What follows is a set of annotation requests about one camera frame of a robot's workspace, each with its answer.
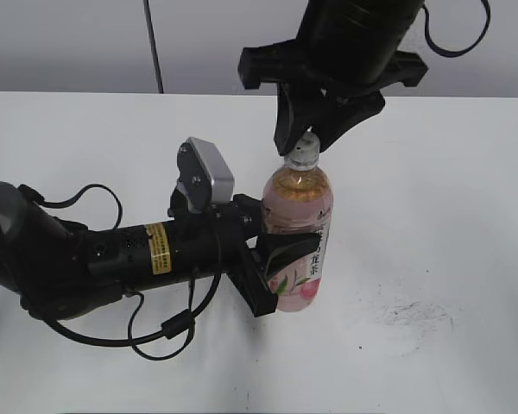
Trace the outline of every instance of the black cable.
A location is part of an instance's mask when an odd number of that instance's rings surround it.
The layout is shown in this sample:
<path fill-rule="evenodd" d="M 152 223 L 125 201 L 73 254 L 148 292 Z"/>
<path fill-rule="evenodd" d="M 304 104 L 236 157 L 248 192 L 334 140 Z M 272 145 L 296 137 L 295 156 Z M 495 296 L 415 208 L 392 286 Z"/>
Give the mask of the black cable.
<path fill-rule="evenodd" d="M 223 274 L 223 250 L 221 247 L 221 240 L 218 237 L 217 231 L 213 230 L 213 234 L 215 235 L 215 241 L 217 242 L 217 271 L 213 276 L 213 281 L 211 282 L 209 291 L 207 291 L 207 294 L 198 305 L 198 307 L 192 311 L 193 317 L 197 317 L 201 312 L 203 312 L 207 305 L 212 301 L 213 296 L 215 296 L 215 293 L 217 292 L 218 284 L 220 283 L 221 276 Z"/>
<path fill-rule="evenodd" d="M 157 91 L 165 93 L 163 90 L 163 77 L 161 76 L 161 66 L 157 56 L 157 46 L 155 45 L 154 24 L 152 23 L 152 13 L 149 9 L 149 0 L 144 1 L 144 15 L 146 16 L 146 28 L 148 29 L 149 48 L 152 52 L 152 60 L 154 61 L 155 82 L 157 82 Z"/>
<path fill-rule="evenodd" d="M 176 355 L 178 355 L 182 351 L 184 351 L 188 345 L 190 345 L 190 342 L 192 342 L 192 339 L 193 339 L 194 334 L 195 334 L 195 326 L 193 324 L 190 325 L 190 327 L 188 328 L 188 332 L 186 334 L 186 340 L 184 341 L 182 346 L 179 349 L 177 349 L 176 351 L 174 351 L 172 354 L 164 355 L 164 356 L 153 356 L 153 355 L 150 355 L 150 354 L 146 354 L 144 351 L 139 349 L 137 347 L 137 344 L 133 342 L 132 326 L 134 324 L 136 315 L 138 314 L 138 312 L 140 311 L 140 309 L 144 305 L 144 295 L 141 294 L 140 292 L 134 292 L 133 295 L 140 298 L 140 302 L 138 303 L 138 306 L 136 307 L 135 311 L 132 312 L 132 315 L 130 316 L 129 326 L 127 328 L 127 333 L 128 333 L 128 336 L 129 336 L 129 341 L 132 342 L 131 343 L 131 347 L 132 347 L 133 351 L 135 351 L 137 354 L 139 354 L 142 358 L 144 358 L 146 360 L 149 360 L 149 361 L 166 361 L 166 360 L 170 360 L 171 358 L 174 358 Z"/>
<path fill-rule="evenodd" d="M 115 202 L 117 203 L 117 220 L 115 221 L 115 225 L 113 226 L 113 229 L 117 229 L 119 227 L 119 224 L 121 224 L 121 220 L 123 220 L 123 205 L 121 204 L 121 201 L 109 187 L 106 187 L 105 185 L 101 184 L 89 184 L 85 185 L 77 194 L 72 196 L 71 198 L 60 201 L 60 202 L 50 202 L 46 201 L 44 197 L 35 189 L 29 187 L 28 185 L 20 185 L 19 191 L 23 194 L 23 196 L 28 199 L 29 201 L 35 202 L 38 205 L 41 205 L 42 207 L 45 207 L 47 209 L 66 209 L 67 207 L 71 207 L 75 203 L 77 203 L 83 195 L 91 190 L 92 188 L 100 188 L 102 190 L 106 190 L 109 192 L 113 198 L 115 198 Z"/>
<path fill-rule="evenodd" d="M 27 197 L 29 200 L 34 201 L 38 205 L 42 205 L 48 208 L 55 208 L 55 209 L 62 209 L 66 207 L 70 207 L 71 205 L 75 204 L 81 196 L 91 188 L 103 188 L 107 190 L 116 200 L 117 202 L 117 208 L 118 208 L 118 214 L 117 214 L 117 223 L 116 227 L 121 222 L 121 218 L 123 216 L 123 206 L 121 205 L 121 202 L 117 195 L 107 188 L 105 185 L 100 184 L 90 184 L 84 187 L 81 191 L 79 191 L 74 197 L 69 198 L 68 200 L 60 203 L 49 203 L 44 201 L 44 197 L 39 194 L 37 191 L 33 190 L 32 188 L 21 185 L 19 188 L 19 191 L 22 192 L 22 194 Z M 21 265 L 18 263 L 15 255 L 9 248 L 9 244 L 5 241 L 5 236 L 2 231 L 2 227 L 0 226 L 0 247 L 2 248 L 4 259 L 5 259 L 5 265 L 9 270 L 9 273 L 13 276 L 14 281 L 17 284 L 17 287 L 19 288 L 19 291 L 22 295 L 22 297 L 27 300 L 29 307 L 34 310 L 38 317 L 42 319 L 42 321 L 51 329 L 53 329 L 58 334 L 64 336 L 67 339 L 70 339 L 71 341 L 75 341 L 78 343 L 82 343 L 85 345 L 90 345 L 93 347 L 104 347 L 104 348 L 126 348 L 130 347 L 133 344 L 142 345 L 144 343 L 155 341 L 159 338 L 163 337 L 163 331 L 159 330 L 153 334 L 142 336 L 139 338 L 133 338 L 131 341 L 128 339 L 101 339 L 101 338 L 94 338 L 91 336 L 84 336 L 77 332 L 74 332 L 67 328 L 66 326 L 59 323 L 57 320 L 48 317 L 44 312 L 39 310 L 37 307 L 35 307 L 34 304 L 37 302 L 34 301 L 32 298 L 32 295 L 29 293 L 29 289 L 25 286 L 24 279 L 20 276 L 22 273 L 20 271 Z"/>
<path fill-rule="evenodd" d="M 194 289 L 195 289 L 195 278 L 192 276 L 192 278 L 189 281 L 189 294 L 188 294 L 188 310 L 192 311 L 193 317 L 197 317 L 201 312 L 204 311 L 204 309 L 207 307 L 207 305 L 212 301 L 213 296 L 215 296 L 215 292 L 217 291 L 218 284 L 221 280 L 221 276 L 223 274 L 223 251 L 221 247 L 221 241 L 218 236 L 217 231 L 213 228 L 213 234 L 215 235 L 215 240 L 217 242 L 217 269 L 215 272 L 215 275 L 213 276 L 213 281 L 211 283 L 211 286 L 209 287 L 209 290 L 207 291 L 207 294 L 205 295 L 204 299 L 201 301 L 201 303 L 198 305 L 196 310 L 192 310 L 193 306 L 193 295 L 194 295 Z M 134 321 L 136 318 L 136 315 L 144 305 L 144 295 L 140 292 L 134 292 L 134 296 L 139 297 L 140 302 L 138 303 L 138 306 L 136 307 L 135 311 L 132 313 L 132 316 L 129 320 L 129 326 L 127 327 L 127 334 L 129 337 L 129 341 L 132 341 L 132 328 L 134 325 Z M 192 342 L 192 339 L 194 338 L 195 334 L 195 325 L 192 323 L 187 330 L 186 333 L 186 340 L 182 344 L 182 346 L 174 351 L 172 354 L 164 355 L 164 356 L 153 356 L 150 354 L 146 354 L 141 349 L 137 347 L 136 343 L 133 343 L 131 345 L 132 349 L 139 354 L 142 358 L 149 360 L 149 361 L 166 361 L 170 360 L 171 358 L 174 358 L 176 355 L 180 354 L 182 351 L 186 349 L 186 347 Z"/>
<path fill-rule="evenodd" d="M 422 9 L 426 13 L 426 23 L 424 26 L 424 35 L 426 37 L 426 42 L 427 42 L 428 46 L 439 56 L 443 56 L 444 58 L 458 58 L 458 57 L 464 56 L 465 54 L 474 50 L 477 47 L 477 45 L 479 45 L 482 42 L 483 38 L 485 37 L 488 30 L 490 29 L 490 24 L 491 24 L 490 1 L 489 0 L 481 0 L 481 1 L 482 1 L 483 8 L 485 9 L 485 14 L 487 16 L 485 25 L 483 26 L 482 33 L 480 34 L 480 37 L 478 37 L 477 41 L 474 42 L 474 44 L 472 46 L 467 47 L 464 50 L 458 50 L 458 51 L 444 49 L 443 47 L 438 46 L 435 43 L 435 41 L 433 41 L 432 35 L 430 33 L 430 12 L 428 10 L 428 7 L 425 4 L 423 4 Z"/>

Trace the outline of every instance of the gray wall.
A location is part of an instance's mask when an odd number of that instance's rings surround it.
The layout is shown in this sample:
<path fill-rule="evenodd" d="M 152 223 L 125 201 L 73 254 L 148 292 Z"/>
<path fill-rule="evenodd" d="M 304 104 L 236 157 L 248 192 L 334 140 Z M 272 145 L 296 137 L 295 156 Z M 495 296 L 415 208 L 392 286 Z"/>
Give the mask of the gray wall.
<path fill-rule="evenodd" d="M 244 46 L 295 36 L 306 0 L 150 0 L 167 92 L 243 93 Z M 471 54 L 427 49 L 424 16 L 403 43 L 430 66 L 421 87 L 388 95 L 518 97 L 518 0 L 491 0 L 493 25 Z M 449 48 L 483 26 L 479 0 L 427 0 L 433 36 Z M 265 87 L 258 93 L 272 93 Z M 0 91 L 153 92 L 141 0 L 1 0 Z"/>

